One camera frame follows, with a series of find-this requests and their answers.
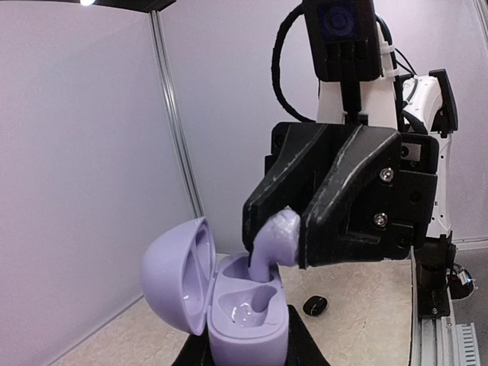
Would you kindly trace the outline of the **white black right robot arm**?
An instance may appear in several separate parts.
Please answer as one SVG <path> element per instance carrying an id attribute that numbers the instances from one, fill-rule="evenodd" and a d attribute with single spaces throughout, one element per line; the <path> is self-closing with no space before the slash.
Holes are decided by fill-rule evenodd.
<path id="1" fill-rule="evenodd" d="M 404 78 L 403 91 L 405 132 L 373 124 L 277 124 L 264 178 L 243 205 L 242 241 L 252 251 L 265 223 L 290 208 L 300 218 L 300 268 L 412 255 L 418 316 L 437 319 L 451 312 L 455 247 L 445 174 L 458 113 L 444 69 Z"/>

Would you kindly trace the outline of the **black earbud charging case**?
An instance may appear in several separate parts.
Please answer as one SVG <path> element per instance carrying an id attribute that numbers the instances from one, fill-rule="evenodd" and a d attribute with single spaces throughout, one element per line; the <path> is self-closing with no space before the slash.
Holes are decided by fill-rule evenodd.
<path id="1" fill-rule="evenodd" d="M 329 301 L 322 296 L 313 295 L 303 304 L 303 312 L 312 317 L 321 316 L 329 305 Z"/>

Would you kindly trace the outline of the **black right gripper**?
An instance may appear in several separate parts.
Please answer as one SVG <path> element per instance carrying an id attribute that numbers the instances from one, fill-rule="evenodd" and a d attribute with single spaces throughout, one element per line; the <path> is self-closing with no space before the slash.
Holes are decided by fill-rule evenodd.
<path id="1" fill-rule="evenodd" d="M 403 259 L 425 243 L 437 141 L 385 127 L 278 124 L 265 176 L 242 209 L 242 241 L 278 211 L 301 215 L 299 267 Z"/>

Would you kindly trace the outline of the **purple earbud charging case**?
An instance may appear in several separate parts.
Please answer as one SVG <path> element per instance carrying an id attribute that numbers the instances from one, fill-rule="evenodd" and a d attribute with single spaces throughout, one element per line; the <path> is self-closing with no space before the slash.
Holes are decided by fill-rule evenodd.
<path id="1" fill-rule="evenodd" d="M 269 282 L 251 280 L 248 256 L 217 260 L 205 218 L 182 223 L 146 250 L 142 292 L 165 323 L 189 335 L 208 329 L 216 365 L 284 365 L 289 313 L 277 266 Z"/>

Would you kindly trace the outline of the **aluminium front rail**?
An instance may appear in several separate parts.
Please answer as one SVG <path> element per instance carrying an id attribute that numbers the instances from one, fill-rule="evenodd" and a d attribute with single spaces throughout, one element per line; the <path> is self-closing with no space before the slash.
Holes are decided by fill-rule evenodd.
<path id="1" fill-rule="evenodd" d="M 422 266 L 411 258 L 413 311 L 409 363 L 411 365 L 480 365 L 474 323 L 458 323 L 454 302 L 475 290 L 470 272 L 454 258 L 446 268 L 445 281 L 424 290 L 418 276 Z"/>

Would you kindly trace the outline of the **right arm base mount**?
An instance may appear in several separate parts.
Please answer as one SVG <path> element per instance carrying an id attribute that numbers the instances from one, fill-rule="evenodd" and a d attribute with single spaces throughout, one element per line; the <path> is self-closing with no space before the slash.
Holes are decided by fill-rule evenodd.
<path id="1" fill-rule="evenodd" d="M 469 297 L 474 292 L 470 272 L 455 263 L 457 247 L 452 235 L 428 238 L 413 251 L 416 269 L 417 316 L 438 319 L 451 314 L 450 301 Z"/>

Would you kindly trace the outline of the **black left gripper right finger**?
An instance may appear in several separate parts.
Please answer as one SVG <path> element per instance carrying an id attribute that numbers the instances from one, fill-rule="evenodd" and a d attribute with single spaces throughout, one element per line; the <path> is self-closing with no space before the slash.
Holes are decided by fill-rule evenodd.
<path id="1" fill-rule="evenodd" d="M 288 305 L 289 329 L 287 366 L 330 366 L 310 332 L 300 318 L 296 308 Z"/>

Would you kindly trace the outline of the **aluminium corner post left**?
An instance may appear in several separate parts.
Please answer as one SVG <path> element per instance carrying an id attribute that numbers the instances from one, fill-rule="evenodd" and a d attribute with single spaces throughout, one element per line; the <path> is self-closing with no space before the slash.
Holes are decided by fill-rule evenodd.
<path id="1" fill-rule="evenodd" d="M 204 215 L 204 208 L 197 188 L 197 181 L 194 176 L 191 157 L 185 138 L 184 127 L 181 121 L 180 111 L 178 109 L 178 102 L 172 81 L 169 55 L 165 45 L 163 26 L 159 11 L 151 11 L 149 13 L 149 22 L 152 30 L 156 65 L 159 71 L 166 113 L 169 119 L 169 129 L 172 136 L 172 142 L 175 147 L 181 178 L 188 196 L 193 217 L 202 217 Z"/>

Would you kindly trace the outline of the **purple earbud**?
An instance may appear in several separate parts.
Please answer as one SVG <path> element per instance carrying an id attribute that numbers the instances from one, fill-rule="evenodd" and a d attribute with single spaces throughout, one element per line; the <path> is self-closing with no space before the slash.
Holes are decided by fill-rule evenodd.
<path id="1" fill-rule="evenodd" d="M 272 265 L 297 265 L 299 237 L 300 216 L 290 207 L 270 217 L 255 237 L 249 277 L 265 283 L 270 281 Z"/>

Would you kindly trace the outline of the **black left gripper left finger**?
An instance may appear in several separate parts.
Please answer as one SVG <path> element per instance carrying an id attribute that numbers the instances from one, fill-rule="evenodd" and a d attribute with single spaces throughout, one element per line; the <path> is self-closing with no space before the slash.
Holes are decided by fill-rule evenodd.
<path id="1" fill-rule="evenodd" d="M 173 366 L 215 366 L 207 326 L 201 335 L 189 335 L 183 344 Z"/>

